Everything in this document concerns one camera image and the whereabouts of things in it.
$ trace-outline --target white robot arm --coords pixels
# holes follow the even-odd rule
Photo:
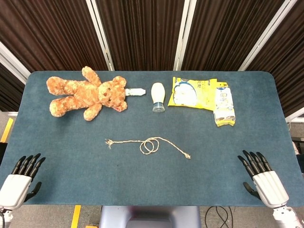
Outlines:
[[[278,227],[303,228],[303,221],[301,223],[295,211],[286,206],[289,200],[287,192],[266,158],[259,152],[254,154],[243,151],[243,153],[248,162],[242,156],[238,156],[238,158],[245,166],[257,191],[254,191],[247,182],[244,182],[246,190],[274,210],[273,216]]]
[[[39,156],[40,153],[28,158],[26,156],[20,158],[12,173],[4,181],[0,190],[0,228],[8,228],[13,219],[11,212],[34,197],[39,191],[41,182],[38,182],[33,191],[28,193],[31,182],[45,160],[42,158],[36,163]]]

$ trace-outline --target teddy bear arm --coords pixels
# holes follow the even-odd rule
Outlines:
[[[93,120],[102,108],[102,104],[96,103],[90,107],[88,107],[84,112],[84,118],[87,121]]]
[[[87,66],[82,68],[82,75],[93,85],[97,87],[101,85],[101,81],[97,73],[94,70],[92,70],[90,67]]]

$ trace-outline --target yellow snack bag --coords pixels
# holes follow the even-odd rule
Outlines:
[[[186,106],[214,110],[217,79],[206,81],[173,77],[172,94],[168,106]]]

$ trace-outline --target blue tabletop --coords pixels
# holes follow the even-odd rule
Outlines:
[[[41,71],[28,78],[19,114],[0,166],[0,182],[23,155],[46,157],[33,184],[42,182],[30,204],[83,205],[223,205],[261,206],[243,182],[251,183],[237,156],[242,150],[263,153],[289,194],[290,206],[304,205],[304,180],[277,95],[275,81],[266,72],[114,71],[97,72],[102,81],[117,75],[126,88],[144,88],[147,94],[128,97],[128,109],[119,113],[103,107],[91,122],[82,110],[61,118],[49,112],[57,98],[48,92],[51,76],[84,80],[80,71]],[[226,81],[236,113],[235,126],[217,127],[208,110],[167,107],[172,77]],[[152,112],[151,86],[163,83],[163,113]],[[145,140],[159,136],[191,155],[185,159],[160,142],[145,156],[138,143],[114,144],[105,139]]]

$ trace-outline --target teddy bear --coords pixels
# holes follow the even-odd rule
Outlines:
[[[84,118],[91,121],[103,105],[119,112],[127,108],[124,101],[127,82],[123,77],[116,76],[112,81],[101,83],[97,73],[88,66],[82,68],[82,75],[87,81],[64,80],[56,76],[47,80],[51,94],[69,95],[51,102],[49,110],[53,116],[61,117],[67,111],[86,108]]]

